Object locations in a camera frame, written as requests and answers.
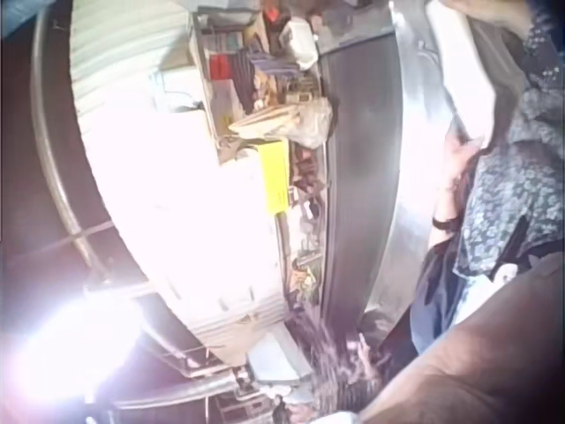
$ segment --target white corrugated panel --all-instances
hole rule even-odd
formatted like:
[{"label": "white corrugated panel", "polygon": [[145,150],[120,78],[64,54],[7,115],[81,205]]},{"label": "white corrugated panel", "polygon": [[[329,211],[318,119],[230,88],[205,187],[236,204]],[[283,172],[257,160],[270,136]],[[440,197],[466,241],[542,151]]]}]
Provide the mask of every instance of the white corrugated panel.
[{"label": "white corrugated panel", "polygon": [[190,63],[187,22],[165,0],[75,0],[72,89],[120,236],[187,328],[240,365],[285,313],[275,222],[256,156],[220,167],[203,112],[156,110],[152,74]]}]

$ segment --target yellow sign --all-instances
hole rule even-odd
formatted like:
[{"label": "yellow sign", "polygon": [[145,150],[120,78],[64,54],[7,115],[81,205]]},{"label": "yellow sign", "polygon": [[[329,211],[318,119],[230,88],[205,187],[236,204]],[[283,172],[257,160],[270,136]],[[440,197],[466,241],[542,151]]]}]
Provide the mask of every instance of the yellow sign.
[{"label": "yellow sign", "polygon": [[271,215],[289,208],[289,141],[280,140],[257,146],[263,169],[267,211]]}]

